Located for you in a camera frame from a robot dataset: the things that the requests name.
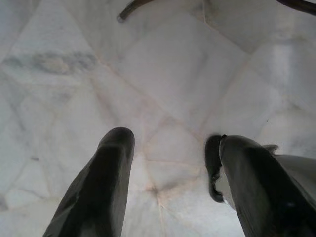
floor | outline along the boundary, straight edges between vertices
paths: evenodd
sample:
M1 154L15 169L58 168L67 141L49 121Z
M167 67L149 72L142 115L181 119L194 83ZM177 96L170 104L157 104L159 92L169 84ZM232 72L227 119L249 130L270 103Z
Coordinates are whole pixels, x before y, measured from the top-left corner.
M0 236L42 236L116 126L136 137L123 237L244 236L207 192L203 144L316 157L316 19L278 6L292 21L260 28L221 2L156 1L124 24L126 0L0 2Z

marble floor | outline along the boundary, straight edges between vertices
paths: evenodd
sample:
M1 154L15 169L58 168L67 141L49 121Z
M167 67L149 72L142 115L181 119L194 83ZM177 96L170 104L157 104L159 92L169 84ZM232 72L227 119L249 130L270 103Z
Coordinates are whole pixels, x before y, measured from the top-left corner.
M209 0L155 1L119 24L127 2L0 1L1 237L42 236L116 126L136 137L123 237L244 236L207 191L211 133L316 157L314 18L295 12L295 27L258 38L218 0L217 14Z

